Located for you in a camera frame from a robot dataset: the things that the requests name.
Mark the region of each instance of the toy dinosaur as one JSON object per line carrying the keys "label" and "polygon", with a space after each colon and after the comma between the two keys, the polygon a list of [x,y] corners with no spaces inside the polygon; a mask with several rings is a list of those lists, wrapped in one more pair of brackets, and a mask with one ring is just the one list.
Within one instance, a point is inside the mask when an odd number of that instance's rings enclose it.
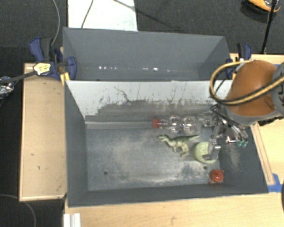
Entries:
{"label": "toy dinosaur", "polygon": [[192,140],[195,140],[197,138],[199,138],[200,135],[192,135],[192,136],[178,136],[175,138],[169,138],[168,135],[160,135],[158,136],[158,138],[162,141],[162,142],[166,142],[169,146],[171,146],[174,150],[174,152],[176,152],[177,148],[181,148],[181,150],[183,151],[181,156],[187,156],[188,155],[188,143]]}

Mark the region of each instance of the gray partition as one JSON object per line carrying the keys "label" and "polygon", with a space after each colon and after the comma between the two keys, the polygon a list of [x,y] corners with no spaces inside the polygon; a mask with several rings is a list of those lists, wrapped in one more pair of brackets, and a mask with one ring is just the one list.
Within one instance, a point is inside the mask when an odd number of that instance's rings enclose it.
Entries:
{"label": "gray partition", "polygon": [[208,80],[229,58],[223,36],[63,28],[76,80]]}
{"label": "gray partition", "polygon": [[[246,148],[223,143],[204,164],[193,151],[211,127],[183,157],[158,138],[175,135],[152,128],[153,118],[208,112],[208,79],[229,56],[223,37],[65,28],[63,39],[78,63],[65,87],[70,207],[267,192],[250,129]],[[225,171],[222,183],[208,184],[213,169]]]}

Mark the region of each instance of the blue clamp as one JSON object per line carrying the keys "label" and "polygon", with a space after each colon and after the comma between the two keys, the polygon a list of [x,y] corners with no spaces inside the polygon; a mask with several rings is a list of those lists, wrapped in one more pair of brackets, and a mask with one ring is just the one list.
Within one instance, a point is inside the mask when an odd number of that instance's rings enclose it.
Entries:
{"label": "blue clamp", "polygon": [[274,180],[275,180],[275,184],[274,185],[268,185],[268,191],[269,192],[281,192],[282,191],[282,184],[280,184],[280,180],[277,174],[274,174]]}
{"label": "blue clamp", "polygon": [[51,39],[44,38],[41,39],[40,37],[34,38],[29,43],[29,49],[33,56],[36,57],[37,62],[46,61],[51,65],[51,73],[47,75],[47,77],[51,77],[56,80],[60,80],[61,73],[58,71],[58,67],[67,67],[68,66],[68,73],[70,75],[70,79],[74,80],[77,73],[77,64],[75,58],[70,56],[67,60],[63,61],[63,55],[60,50],[55,49],[55,62],[51,60],[50,50],[51,50]]}
{"label": "blue clamp", "polygon": [[[244,47],[242,46],[241,43],[237,43],[237,48],[238,48],[238,57],[236,57],[236,61],[240,61],[240,59],[244,59],[245,61],[249,60],[252,55],[252,49],[251,46],[248,43],[244,43]],[[233,62],[232,59],[227,59],[226,63]],[[231,79],[232,78],[232,70],[227,69],[226,70],[226,78]]]}

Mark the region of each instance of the wooden board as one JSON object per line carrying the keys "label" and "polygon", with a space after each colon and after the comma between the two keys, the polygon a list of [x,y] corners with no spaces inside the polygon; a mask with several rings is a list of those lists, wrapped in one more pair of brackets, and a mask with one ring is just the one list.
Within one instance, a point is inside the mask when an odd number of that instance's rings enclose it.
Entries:
{"label": "wooden board", "polygon": [[[25,65],[25,73],[33,64]],[[24,80],[20,201],[61,199],[66,194],[63,87],[48,77]]]}

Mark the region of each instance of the blue tape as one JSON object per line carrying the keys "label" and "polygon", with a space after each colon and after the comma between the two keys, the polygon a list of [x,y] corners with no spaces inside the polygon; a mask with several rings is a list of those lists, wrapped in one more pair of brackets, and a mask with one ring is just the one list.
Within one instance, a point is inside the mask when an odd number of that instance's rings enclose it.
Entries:
{"label": "blue tape", "polygon": [[281,192],[282,191],[282,184],[280,184],[280,180],[277,174],[273,173],[273,177],[275,180],[275,185],[268,185],[269,192]]}

